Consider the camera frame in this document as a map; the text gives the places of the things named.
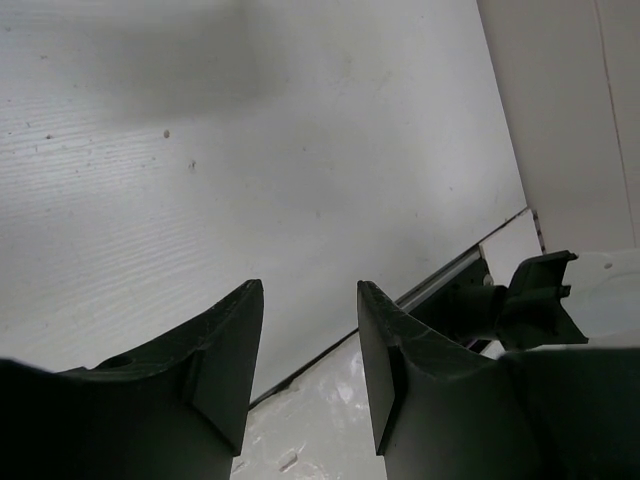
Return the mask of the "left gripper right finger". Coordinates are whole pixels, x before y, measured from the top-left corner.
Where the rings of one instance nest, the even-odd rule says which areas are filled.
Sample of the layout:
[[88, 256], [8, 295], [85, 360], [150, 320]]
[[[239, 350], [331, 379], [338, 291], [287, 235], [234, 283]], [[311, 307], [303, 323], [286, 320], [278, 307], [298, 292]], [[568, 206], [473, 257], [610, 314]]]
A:
[[391, 479], [635, 479], [639, 352], [490, 359], [357, 287], [376, 453]]

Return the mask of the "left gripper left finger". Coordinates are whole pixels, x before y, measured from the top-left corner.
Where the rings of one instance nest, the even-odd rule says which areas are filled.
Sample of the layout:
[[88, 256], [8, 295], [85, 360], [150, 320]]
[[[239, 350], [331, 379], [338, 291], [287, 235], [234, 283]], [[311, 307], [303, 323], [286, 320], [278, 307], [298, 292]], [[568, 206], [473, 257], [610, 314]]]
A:
[[1, 363], [5, 479], [226, 479], [242, 450], [263, 324], [249, 280], [92, 369]]

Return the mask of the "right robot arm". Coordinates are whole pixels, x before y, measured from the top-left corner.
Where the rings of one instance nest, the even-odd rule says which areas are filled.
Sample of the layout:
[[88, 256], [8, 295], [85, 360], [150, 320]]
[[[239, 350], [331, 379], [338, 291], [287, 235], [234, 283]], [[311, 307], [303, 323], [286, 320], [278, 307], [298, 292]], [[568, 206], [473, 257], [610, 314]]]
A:
[[543, 346], [637, 346], [639, 251], [531, 257], [507, 287], [491, 289], [489, 307], [473, 318], [473, 338], [506, 351]]

